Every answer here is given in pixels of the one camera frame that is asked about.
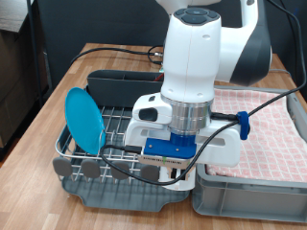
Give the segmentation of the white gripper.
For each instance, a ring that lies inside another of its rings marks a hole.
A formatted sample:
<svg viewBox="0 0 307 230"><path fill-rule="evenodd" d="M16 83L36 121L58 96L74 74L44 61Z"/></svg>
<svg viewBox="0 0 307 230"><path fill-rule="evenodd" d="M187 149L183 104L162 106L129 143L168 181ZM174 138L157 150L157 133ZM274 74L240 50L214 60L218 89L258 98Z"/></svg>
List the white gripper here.
<svg viewBox="0 0 307 230"><path fill-rule="evenodd" d="M142 148L138 156L142 164L188 167L200 151L197 164L234 167L239 163L241 148L240 128L237 125L226 128L201 149L201 145L224 125L226 122L212 122L195 134L177 134L167 125L130 122L126 130L125 145ZM189 179L190 171L184 175L184 180ZM177 169L172 169L171 178L175 179L176 175Z"/></svg>

